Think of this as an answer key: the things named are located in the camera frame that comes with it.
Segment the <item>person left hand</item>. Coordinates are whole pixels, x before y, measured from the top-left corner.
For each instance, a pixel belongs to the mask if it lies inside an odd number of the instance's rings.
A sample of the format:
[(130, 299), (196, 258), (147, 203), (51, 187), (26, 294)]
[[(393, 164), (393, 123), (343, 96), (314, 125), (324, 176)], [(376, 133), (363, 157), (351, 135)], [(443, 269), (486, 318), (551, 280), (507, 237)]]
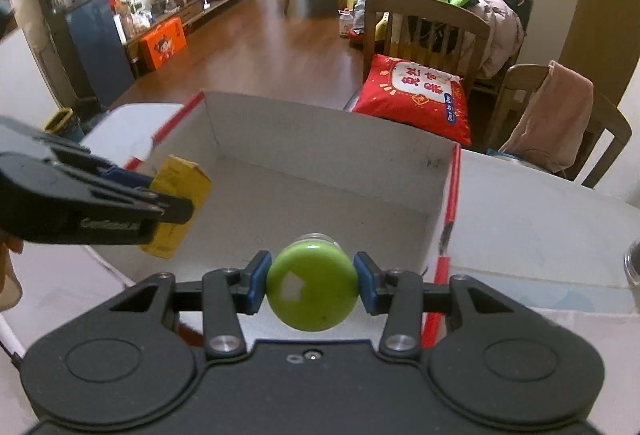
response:
[(2, 231), (0, 237), (0, 311), (13, 308), (23, 296), (11, 261), (11, 254), (22, 254), (24, 241)]

